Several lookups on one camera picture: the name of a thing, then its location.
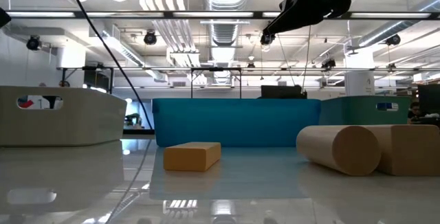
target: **ceiling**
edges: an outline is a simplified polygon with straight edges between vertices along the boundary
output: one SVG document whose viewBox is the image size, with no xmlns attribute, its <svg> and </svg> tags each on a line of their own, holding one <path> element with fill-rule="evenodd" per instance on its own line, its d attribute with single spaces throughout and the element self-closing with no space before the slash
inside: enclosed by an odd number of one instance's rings
<svg viewBox="0 0 440 224">
<path fill-rule="evenodd" d="M 278 11 L 278 4 L 282 0 L 247 0 L 246 10 L 264 10 Z M 412 7 L 424 0 L 353 0 L 351 11 L 409 11 Z M 88 11 L 116 11 L 116 10 L 142 10 L 139 0 L 126 0 L 116 2 L 113 0 L 87 0 L 83 2 Z M 204 0 L 185 0 L 187 10 L 204 10 Z M 77 10 L 78 7 L 74 0 L 0 0 L 0 6 L 11 10 Z M 108 65 L 113 65 L 109 56 L 103 50 L 96 38 L 89 38 L 89 26 L 86 20 L 50 20 L 50 19 L 19 19 L 13 21 L 14 24 L 26 27 L 61 27 L 64 30 L 74 34 L 84 40 L 91 49 L 87 53 L 87 60 L 101 61 Z M 210 39 L 207 25 L 202 25 L 200 20 L 190 20 L 190 28 L 197 49 L 200 51 L 201 63 L 210 58 Z M 377 29 L 387 21 L 323 21 L 318 25 L 309 28 L 304 27 L 299 30 L 285 32 L 278 35 L 273 42 L 269 52 L 262 52 L 259 45 L 259 34 L 267 24 L 267 20 L 251 20 L 249 24 L 242 25 L 239 35 L 239 48 L 236 49 L 234 61 L 236 65 L 246 67 L 249 62 L 248 57 L 254 56 L 255 65 L 261 67 L 286 67 L 286 61 L 292 67 L 304 67 L 306 62 L 311 66 L 314 62 L 318 67 L 322 58 L 319 58 L 323 52 L 335 45 L 341 43 L 349 36 L 364 36 Z M 121 39 L 127 43 L 131 49 L 144 57 L 150 65 L 168 67 L 165 59 L 166 44 L 158 36 L 156 45 L 145 45 L 144 35 L 149 29 L 154 29 L 150 20 L 126 20 L 111 19 L 105 21 L 107 26 L 116 25 L 121 30 Z M 375 45 L 373 49 L 376 66 L 383 66 L 391 61 L 417 54 L 425 49 L 440 44 L 440 33 L 434 31 L 440 27 L 438 21 L 422 21 L 403 32 L 400 32 L 401 43 L 397 47 L 388 48 L 385 45 Z M 423 37 L 424 34 L 431 32 L 431 35 Z M 333 51 L 332 55 L 337 62 L 338 67 L 344 66 L 344 54 L 341 49 Z M 124 63 L 125 59 L 117 55 L 118 60 Z M 440 55 L 431 54 L 426 57 L 419 57 L 416 60 L 410 60 L 400 67 L 436 67 L 436 62 Z M 140 72 L 131 72 L 130 76 L 141 76 Z M 411 76 L 411 72 L 402 74 L 402 76 Z"/>
</svg>

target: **black monitor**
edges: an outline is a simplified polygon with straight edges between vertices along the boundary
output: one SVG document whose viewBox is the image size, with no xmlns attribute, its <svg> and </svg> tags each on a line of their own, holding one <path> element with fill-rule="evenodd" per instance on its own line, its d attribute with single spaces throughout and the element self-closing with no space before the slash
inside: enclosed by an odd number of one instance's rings
<svg viewBox="0 0 440 224">
<path fill-rule="evenodd" d="M 419 85 L 420 110 L 427 113 L 440 113 L 440 85 Z"/>
<path fill-rule="evenodd" d="M 288 86 L 261 86 L 261 98 L 269 99 L 307 99 L 307 92 L 301 93 L 300 85 Z"/>
</svg>

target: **wooden block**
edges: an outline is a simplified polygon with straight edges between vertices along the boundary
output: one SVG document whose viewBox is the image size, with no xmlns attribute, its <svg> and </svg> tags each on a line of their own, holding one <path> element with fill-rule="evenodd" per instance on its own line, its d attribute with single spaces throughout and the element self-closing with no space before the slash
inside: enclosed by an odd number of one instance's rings
<svg viewBox="0 0 440 224">
<path fill-rule="evenodd" d="M 433 125 L 365 126 L 382 150 L 378 171 L 395 176 L 440 176 L 440 130 Z"/>
<path fill-rule="evenodd" d="M 372 173 L 380 161 L 376 137 L 361 126 L 308 126 L 296 148 L 308 160 L 351 176 Z"/>
<path fill-rule="evenodd" d="M 205 172 L 220 157 L 219 142 L 189 142 L 165 148 L 164 169 Z"/>
</svg>

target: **yellow block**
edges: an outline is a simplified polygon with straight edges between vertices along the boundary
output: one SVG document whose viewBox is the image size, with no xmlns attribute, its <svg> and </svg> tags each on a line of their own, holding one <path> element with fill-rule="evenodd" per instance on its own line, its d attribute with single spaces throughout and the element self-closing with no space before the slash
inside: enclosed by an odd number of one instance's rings
<svg viewBox="0 0 440 224">
<path fill-rule="evenodd" d="M 219 142 L 188 142 L 165 148 L 164 169 L 205 172 L 220 158 Z"/>
</svg>

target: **blue bin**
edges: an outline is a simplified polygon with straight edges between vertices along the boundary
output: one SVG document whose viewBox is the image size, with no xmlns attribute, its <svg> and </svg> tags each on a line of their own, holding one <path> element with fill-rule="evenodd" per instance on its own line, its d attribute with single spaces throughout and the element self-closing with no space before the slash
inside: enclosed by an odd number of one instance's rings
<svg viewBox="0 0 440 224">
<path fill-rule="evenodd" d="M 318 125 L 319 100 L 154 99 L 158 146 L 221 142 L 224 147 L 295 147 Z"/>
</svg>

